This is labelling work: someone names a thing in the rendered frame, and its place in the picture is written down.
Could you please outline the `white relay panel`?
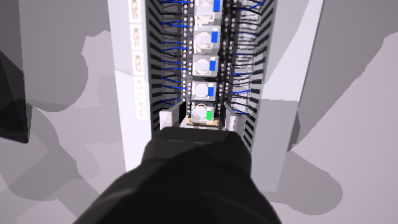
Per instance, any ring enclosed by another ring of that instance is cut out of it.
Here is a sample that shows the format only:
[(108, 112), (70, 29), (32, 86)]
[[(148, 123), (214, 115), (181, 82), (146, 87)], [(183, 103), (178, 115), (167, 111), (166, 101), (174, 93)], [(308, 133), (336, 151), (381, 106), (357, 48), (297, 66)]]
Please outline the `white relay panel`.
[[(252, 156), (253, 182), (276, 193), (322, 3), (223, 0), (217, 77), (196, 77), (195, 0), (108, 0), (126, 171), (140, 164), (160, 131), (161, 110), (186, 101), (177, 127), (226, 131), (224, 103), (244, 117), (241, 138)], [(215, 101), (191, 100), (192, 81), (217, 82)], [(194, 101), (214, 102), (213, 124), (191, 122)]]

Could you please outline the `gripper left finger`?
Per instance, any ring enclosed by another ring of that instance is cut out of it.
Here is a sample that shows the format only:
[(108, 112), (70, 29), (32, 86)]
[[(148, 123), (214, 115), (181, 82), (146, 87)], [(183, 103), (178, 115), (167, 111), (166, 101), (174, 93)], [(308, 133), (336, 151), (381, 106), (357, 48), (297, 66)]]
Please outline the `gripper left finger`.
[(160, 130), (164, 127), (177, 127), (186, 117), (186, 101), (180, 101), (168, 110), (160, 111)]

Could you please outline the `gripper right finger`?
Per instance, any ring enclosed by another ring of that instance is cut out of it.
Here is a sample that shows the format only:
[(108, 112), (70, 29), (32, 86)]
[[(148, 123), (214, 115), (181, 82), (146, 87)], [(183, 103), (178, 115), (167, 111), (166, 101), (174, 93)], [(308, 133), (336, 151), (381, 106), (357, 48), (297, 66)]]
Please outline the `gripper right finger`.
[(234, 131), (241, 137), (244, 117), (236, 114), (228, 104), (222, 103), (220, 119), (226, 131)]

